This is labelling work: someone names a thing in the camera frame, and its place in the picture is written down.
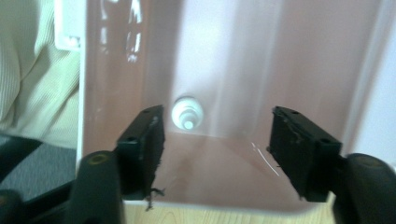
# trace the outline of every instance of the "hole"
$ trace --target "hole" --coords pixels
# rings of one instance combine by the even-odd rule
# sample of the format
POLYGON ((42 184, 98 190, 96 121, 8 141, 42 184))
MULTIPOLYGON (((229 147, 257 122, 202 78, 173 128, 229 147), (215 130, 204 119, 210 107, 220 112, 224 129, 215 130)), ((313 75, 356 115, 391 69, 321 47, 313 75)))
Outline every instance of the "hole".
POLYGON ((135 137, 128 137, 127 140, 130 142, 135 142, 137 139, 135 137))
POLYGON ((97 154, 97 155, 94 155, 94 156, 90 157, 90 159, 88 160, 88 164, 89 165, 97 165, 97 164, 100 164, 100 163, 102 163, 104 161, 107 161, 107 160, 108 160, 107 155, 105 155, 105 154, 97 154))
POLYGON ((320 138, 320 142, 322 143, 330 143, 331 141, 327 138, 320 138))
POLYGON ((84 221, 84 224, 101 224, 102 221, 99 217, 89 217, 84 221))

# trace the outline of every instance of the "wooden surface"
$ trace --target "wooden surface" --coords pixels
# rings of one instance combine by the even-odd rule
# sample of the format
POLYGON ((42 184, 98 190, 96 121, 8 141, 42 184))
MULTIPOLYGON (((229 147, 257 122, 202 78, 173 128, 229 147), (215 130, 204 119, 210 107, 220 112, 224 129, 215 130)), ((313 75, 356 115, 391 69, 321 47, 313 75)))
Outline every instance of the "wooden surface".
POLYGON ((333 224, 332 200, 320 203, 315 209, 300 215, 257 215, 216 210, 187 209, 178 207, 154 207, 146 212, 145 206, 127 205, 126 219, 128 224, 289 224, 320 223, 333 224))

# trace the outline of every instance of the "grey carpet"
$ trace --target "grey carpet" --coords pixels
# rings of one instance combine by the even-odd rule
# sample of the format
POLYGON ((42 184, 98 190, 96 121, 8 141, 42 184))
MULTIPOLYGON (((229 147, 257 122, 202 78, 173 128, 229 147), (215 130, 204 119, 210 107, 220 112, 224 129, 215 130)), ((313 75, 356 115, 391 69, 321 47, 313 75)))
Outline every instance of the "grey carpet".
MULTIPOLYGON (((0 136, 0 146, 7 137, 0 136)), ((15 189, 26 201, 75 178, 76 151, 43 144, 22 161, 0 184, 15 189)))

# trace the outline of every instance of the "beige fabric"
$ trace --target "beige fabric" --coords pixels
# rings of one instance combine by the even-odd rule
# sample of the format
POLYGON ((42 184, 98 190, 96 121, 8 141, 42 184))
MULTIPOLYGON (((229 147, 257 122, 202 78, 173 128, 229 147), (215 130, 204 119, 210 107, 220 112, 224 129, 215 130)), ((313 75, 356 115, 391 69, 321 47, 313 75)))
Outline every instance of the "beige fabric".
POLYGON ((0 0, 0 132, 76 148, 79 54, 53 30, 53 0, 0 0))

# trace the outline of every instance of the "plastic container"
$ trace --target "plastic container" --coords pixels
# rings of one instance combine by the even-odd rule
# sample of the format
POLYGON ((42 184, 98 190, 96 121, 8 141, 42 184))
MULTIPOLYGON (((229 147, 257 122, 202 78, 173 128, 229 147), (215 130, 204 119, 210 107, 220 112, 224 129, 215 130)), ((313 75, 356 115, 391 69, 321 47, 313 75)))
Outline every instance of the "plastic container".
MULTIPOLYGON (((395 57, 393 1, 101 0, 86 8, 78 158, 112 150, 140 110, 164 105, 154 185, 166 196, 156 201, 273 212, 312 206, 265 150, 275 105, 305 114, 344 143, 343 153, 366 150, 396 164, 389 137, 382 147, 359 147, 373 134, 366 121, 374 109, 396 120, 396 68, 387 65, 395 57), (384 103, 378 94, 391 97, 384 103), (172 121, 183 96, 205 111, 193 129, 172 121)), ((380 134, 395 133, 386 128, 380 134)))

